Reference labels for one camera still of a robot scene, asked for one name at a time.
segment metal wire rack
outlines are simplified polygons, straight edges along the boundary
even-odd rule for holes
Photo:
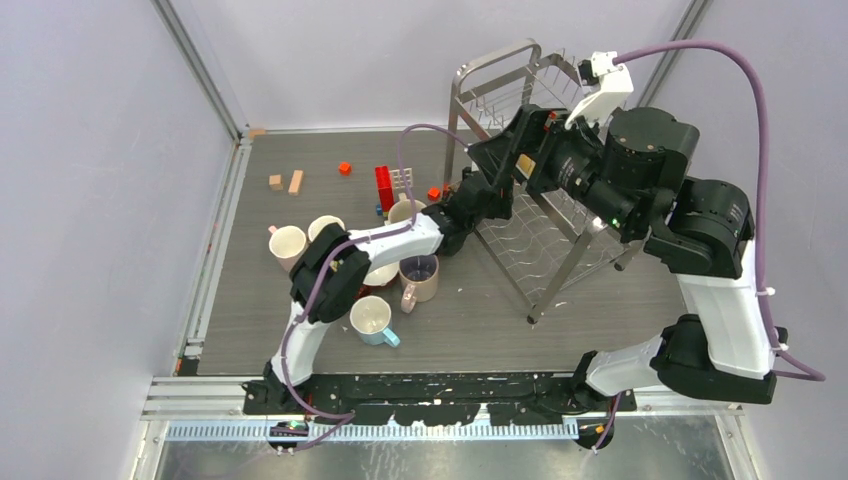
[[[527,64],[463,87],[472,72],[497,69],[528,50]],[[526,39],[463,65],[451,88],[448,129],[455,132],[461,118],[483,140],[509,125],[521,105],[572,109],[583,99],[574,63],[563,50],[542,57],[541,47]],[[446,185],[454,154],[450,141]],[[613,230],[562,191],[531,194],[516,184],[514,199],[511,220],[486,220],[475,233],[527,302],[531,323],[566,287],[610,263],[623,269],[638,251],[637,245],[622,245]]]

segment orange cube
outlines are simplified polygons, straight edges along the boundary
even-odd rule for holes
[[[427,198],[429,198],[431,202],[435,202],[441,196],[442,196],[441,190],[439,190],[436,187],[433,187],[433,188],[431,188],[430,190],[427,191]]]

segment gray wooden tabletop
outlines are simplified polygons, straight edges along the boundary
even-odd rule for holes
[[[269,225],[297,225],[340,217],[348,229],[382,224],[374,167],[397,168],[397,133],[280,134],[256,138],[239,198],[198,372],[259,374],[274,353],[289,315],[290,282],[268,251]],[[404,146],[414,194],[442,182],[445,139],[414,132]],[[349,177],[338,164],[353,166]],[[467,165],[457,156],[455,178]],[[299,196],[287,193],[295,169],[305,176]],[[268,187],[282,174],[284,191]],[[443,258],[436,297],[411,314],[400,310],[400,286],[379,294],[393,308],[394,349],[363,343],[343,317],[331,326],[315,360],[318,373],[573,370],[589,350],[642,342],[685,313],[677,283],[644,254],[626,271],[604,268],[563,291],[535,325],[480,242]]]

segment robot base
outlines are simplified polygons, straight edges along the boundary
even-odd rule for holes
[[[303,413],[270,364],[263,377],[244,384],[246,415]],[[551,372],[313,375],[296,389],[319,410],[355,411],[354,425],[385,425],[389,418],[400,425],[465,425],[483,406],[493,426],[549,425],[562,423],[563,415],[606,413],[610,407],[610,399],[589,407],[576,403],[570,375]],[[619,411],[636,408],[635,396],[622,396]],[[581,427],[591,428],[581,428],[578,443],[591,440],[599,422],[606,420],[581,421]]]

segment cable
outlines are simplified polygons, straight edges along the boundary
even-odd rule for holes
[[[422,128],[442,132],[442,133],[452,137],[454,140],[456,140],[463,147],[468,148],[468,144],[465,143],[465,141],[463,141],[461,138],[459,138],[459,136],[456,135],[455,133],[453,133],[450,130],[447,130],[445,128],[442,128],[442,127],[439,127],[439,126],[436,126],[436,125],[430,125],[430,124],[427,124],[427,123],[416,123],[415,125],[410,125],[410,126],[406,127],[400,133],[400,136],[398,137],[397,163],[398,163],[398,169],[401,172],[403,172],[404,169],[405,169],[404,164],[403,164],[403,155],[402,155],[402,152],[401,152],[401,147],[403,146],[403,139],[409,132],[411,132],[413,130],[417,130],[417,129],[422,129]],[[401,175],[400,177],[401,177],[401,180],[403,181],[404,189],[406,190],[406,196],[409,199],[410,205],[412,207],[411,221],[405,222],[398,229],[389,230],[387,232],[382,232],[382,233],[377,233],[377,234],[371,235],[369,237],[361,237],[361,238],[357,238],[357,239],[354,239],[354,240],[348,240],[346,242],[343,242],[341,245],[337,246],[336,248],[334,248],[330,252],[330,254],[327,255],[327,259],[324,260],[324,264],[321,266],[321,270],[318,272],[318,277],[315,280],[315,284],[312,287],[312,291],[309,293],[309,298],[306,300],[306,305],[303,307],[303,313],[301,313],[300,315],[295,317],[294,321],[292,322],[291,325],[289,325],[286,328],[286,332],[283,335],[283,340],[280,343],[280,356],[282,357],[281,363],[282,363],[282,369],[283,369],[283,378],[285,379],[286,388],[288,389],[292,398],[294,398],[294,400],[301,407],[303,407],[306,411],[312,413],[313,415],[328,418],[328,419],[333,419],[333,420],[341,420],[338,424],[333,426],[333,428],[331,428],[330,430],[328,430],[327,432],[325,432],[324,434],[322,434],[318,438],[311,440],[311,441],[309,441],[309,442],[307,442],[303,445],[299,445],[297,448],[295,448],[293,450],[295,452],[303,451],[303,450],[314,447],[319,442],[321,442],[321,440],[329,437],[330,435],[335,433],[339,428],[341,428],[345,424],[352,421],[354,414],[353,413],[337,414],[337,413],[322,412],[322,411],[314,408],[312,405],[309,405],[297,393],[297,391],[294,388],[294,385],[291,382],[291,378],[289,377],[289,369],[288,369],[288,364],[286,362],[286,352],[288,350],[288,344],[289,344],[289,340],[291,338],[292,332],[294,332],[294,329],[298,325],[300,325],[301,323],[306,321],[307,318],[309,318],[309,312],[312,311],[312,307],[315,303],[315,299],[318,297],[318,292],[321,290],[321,286],[323,285],[324,279],[327,276],[327,271],[330,268],[330,263],[332,263],[333,259],[335,259],[336,256],[339,253],[341,253],[342,250],[346,249],[347,247],[356,245],[357,243],[362,243],[362,242],[371,241],[371,240],[379,240],[381,238],[387,238],[387,237],[391,237],[391,236],[394,236],[394,235],[399,235],[401,233],[404,233],[404,232],[411,230],[412,227],[415,226],[415,222],[416,222],[417,217],[418,217],[418,211],[417,211],[416,206],[415,206],[415,197],[412,195],[412,188],[409,186],[409,182],[407,181],[406,175]]]
[[[774,374],[781,377],[797,378],[801,380],[811,380],[823,382],[825,375],[818,370],[805,365],[800,360],[796,359],[789,352],[783,350],[780,345],[780,340],[777,338],[777,330],[774,326],[774,319],[771,315],[769,306],[769,295],[765,294],[768,291],[766,287],[766,188],[768,186],[768,147],[769,147],[769,129],[768,115],[766,113],[766,99],[763,92],[763,85],[760,83],[760,78],[754,67],[736,50],[718,42],[709,40],[676,40],[668,43],[661,43],[651,47],[634,50],[624,55],[619,55],[613,58],[613,65],[636,60],[648,55],[653,55],[660,52],[668,52],[672,50],[684,49],[702,49],[712,50],[724,54],[726,57],[733,60],[751,84],[751,89],[754,93],[754,103],[757,107],[757,127],[759,129],[759,158],[758,158],[758,173],[757,173],[757,200],[756,200],[756,227],[759,232],[757,236],[757,246],[754,252],[754,275],[756,277],[757,292],[762,292],[758,296],[760,304],[760,313],[763,317],[763,326],[766,329],[769,343],[775,349],[777,355],[786,360],[790,365],[804,373],[775,371]]]
[[[595,455],[598,454],[598,449],[601,448],[601,445],[603,445],[604,440],[606,440],[606,438],[607,438],[607,434],[609,433],[610,429],[612,428],[612,425],[615,423],[615,414],[618,412],[618,406],[620,404],[621,404],[621,392],[618,392],[618,395],[616,395],[615,398],[613,398],[612,409],[610,410],[610,419],[607,422],[607,426],[604,427],[604,431],[601,432],[601,436],[598,437],[598,441],[595,442],[595,444],[592,446],[592,452],[594,452]]]

